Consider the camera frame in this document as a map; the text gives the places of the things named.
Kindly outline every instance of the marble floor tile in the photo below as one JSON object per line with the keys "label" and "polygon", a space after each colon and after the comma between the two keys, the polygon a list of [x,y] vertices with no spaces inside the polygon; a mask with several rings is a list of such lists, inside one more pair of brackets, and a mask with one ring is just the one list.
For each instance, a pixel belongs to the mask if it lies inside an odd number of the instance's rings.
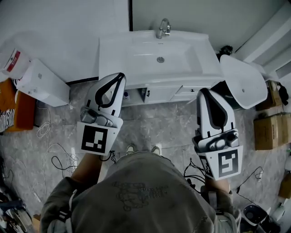
{"label": "marble floor tile", "polygon": [[[115,158],[116,160],[120,159],[120,154],[119,153],[115,153]],[[101,170],[100,170],[100,174],[99,174],[99,179],[98,179],[98,183],[103,181],[106,174],[107,174],[107,171],[108,171],[108,168],[113,164],[114,162],[109,159],[108,161],[106,162],[102,162],[102,166],[101,166]]]}
{"label": "marble floor tile", "polygon": [[192,144],[198,128],[196,115],[152,118],[147,121],[151,145],[170,148]]}
{"label": "marble floor tile", "polygon": [[[76,146],[76,123],[80,120],[80,108],[84,104],[85,96],[94,84],[95,82],[88,82],[72,85],[70,104],[67,106],[53,108],[40,101],[37,103],[38,107],[47,107],[50,110],[52,128],[49,145],[59,143],[69,154],[76,155],[79,159],[78,163],[84,154],[80,154]],[[236,189],[259,166],[264,169],[262,180],[257,182],[255,177],[260,171],[258,169],[241,186],[239,194],[251,201],[269,206],[277,205],[288,146],[284,145],[269,151],[255,151],[253,120],[261,113],[270,115],[281,111],[280,107],[260,112],[256,112],[255,109],[235,111],[236,128],[239,131],[240,144],[244,147],[243,163],[241,174],[229,178],[229,182],[234,192],[234,204],[241,209],[250,202],[237,195]],[[125,154],[128,144],[133,143],[139,151],[149,151],[153,146],[159,146],[162,156],[170,159],[181,173],[189,165],[190,158],[196,165],[202,167],[191,141],[198,128],[195,101],[190,104],[174,102],[123,107],[120,116],[124,124],[112,148],[116,151],[117,159]],[[36,109],[35,123],[37,125],[42,125],[48,120],[49,113],[46,109]],[[34,127],[31,131],[4,133],[0,136],[0,152],[7,167],[6,173],[9,169],[13,171],[12,188],[24,200],[31,214],[40,213],[44,201],[63,177],[62,172],[51,163],[51,158],[58,156],[63,166],[69,162],[59,146],[54,145],[50,148],[45,157],[45,195],[41,165],[47,150],[48,135],[38,138],[36,135],[38,130],[39,128]],[[111,160],[103,162],[98,182],[104,179],[112,164]],[[193,174],[202,175],[199,170],[188,168],[186,175]],[[11,181],[12,174],[7,178],[9,185]],[[192,183],[198,190],[203,184],[195,179],[192,179]]]}
{"label": "marble floor tile", "polygon": [[179,170],[179,172],[181,172],[181,174],[184,173],[182,147],[161,149],[161,155],[170,159],[172,164]]}
{"label": "marble floor tile", "polygon": [[[197,153],[195,152],[193,144],[192,145],[187,145],[187,146],[182,146],[182,151],[183,151],[184,170],[190,164],[190,158],[191,158],[192,162],[196,166],[198,166],[198,167],[203,169],[201,160],[200,160],[199,156],[197,155]],[[186,172],[185,172],[185,175],[186,176],[197,175],[197,176],[200,176],[200,177],[204,177],[202,172],[199,169],[193,168],[193,167],[188,167]],[[204,185],[201,181],[199,181],[199,180],[197,180],[195,178],[191,178],[191,182],[192,182],[192,184],[196,185],[195,189],[197,191],[200,191],[201,190],[201,186]]]}
{"label": "marble floor tile", "polygon": [[196,113],[196,101],[189,104],[187,102],[170,102],[124,107],[121,113],[124,120],[185,116]]}
{"label": "marble floor tile", "polygon": [[134,144],[138,151],[150,150],[150,130],[151,128],[145,120],[124,121],[112,150],[125,152],[129,144]]}
{"label": "marble floor tile", "polygon": [[84,106],[85,97],[96,81],[73,84],[70,86],[70,103],[65,111],[66,125],[74,125],[80,121],[80,109]]}

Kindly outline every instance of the brown cardboard box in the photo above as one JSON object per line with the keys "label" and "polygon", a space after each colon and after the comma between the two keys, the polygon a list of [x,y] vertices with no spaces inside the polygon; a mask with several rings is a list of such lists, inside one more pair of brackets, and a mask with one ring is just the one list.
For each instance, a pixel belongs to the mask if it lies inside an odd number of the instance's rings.
{"label": "brown cardboard box", "polygon": [[291,173],[282,180],[278,196],[286,199],[291,198]]}
{"label": "brown cardboard box", "polygon": [[274,82],[274,81],[266,82],[267,89],[268,89],[268,97],[265,101],[256,105],[257,111],[269,109],[271,107],[282,105],[282,100],[280,98],[279,91],[277,88],[273,90],[272,85],[271,85],[272,82]]}
{"label": "brown cardboard box", "polygon": [[271,150],[291,142],[291,115],[280,113],[254,120],[256,150]]}

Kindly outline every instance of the toilet lid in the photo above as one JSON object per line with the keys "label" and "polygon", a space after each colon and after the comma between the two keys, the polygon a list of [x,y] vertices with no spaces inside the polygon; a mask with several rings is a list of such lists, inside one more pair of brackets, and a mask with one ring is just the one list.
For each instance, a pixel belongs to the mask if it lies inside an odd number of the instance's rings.
{"label": "toilet lid", "polygon": [[228,55],[221,56],[220,64],[226,84],[241,107],[249,109],[267,98],[265,80],[256,68]]}

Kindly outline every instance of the black strap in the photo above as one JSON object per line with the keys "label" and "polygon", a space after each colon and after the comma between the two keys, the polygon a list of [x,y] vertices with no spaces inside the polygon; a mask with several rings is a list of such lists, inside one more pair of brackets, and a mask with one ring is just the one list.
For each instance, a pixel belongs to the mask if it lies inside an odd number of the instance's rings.
{"label": "black strap", "polygon": [[[121,83],[121,80],[124,78],[124,74],[123,73],[119,73],[114,79],[112,79],[110,82],[106,83],[104,86],[102,86],[95,94],[95,101],[96,101],[96,104],[98,105],[98,109],[100,109],[100,107],[102,108],[108,108],[110,107],[113,103],[114,103],[114,100],[115,100],[115,97],[116,97],[116,94],[117,94],[117,91],[118,91],[118,88],[120,86],[120,83]],[[113,92],[113,96],[110,100],[110,102],[108,104],[103,104],[103,101],[102,101],[102,96],[112,87],[112,85],[114,83],[116,83],[116,87],[114,89],[114,92]]]}
{"label": "black strap", "polygon": [[61,208],[58,212],[57,219],[65,223],[65,221],[70,218],[71,215],[72,213],[68,210],[68,208]]}
{"label": "black strap", "polygon": [[226,125],[228,118],[226,110],[211,95],[207,88],[202,88],[200,91],[205,97],[211,127],[214,129],[221,129],[223,132],[223,127]]}

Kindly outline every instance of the sneaker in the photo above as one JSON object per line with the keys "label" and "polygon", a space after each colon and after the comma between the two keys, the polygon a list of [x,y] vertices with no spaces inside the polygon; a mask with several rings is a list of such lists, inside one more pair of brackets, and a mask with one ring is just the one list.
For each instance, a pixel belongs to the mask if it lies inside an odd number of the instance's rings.
{"label": "sneaker", "polygon": [[160,151],[159,147],[152,148],[151,152],[156,154],[156,155],[159,155],[159,156],[161,155],[161,151]]}
{"label": "sneaker", "polygon": [[136,152],[135,145],[129,144],[126,148],[126,155],[130,155]]}

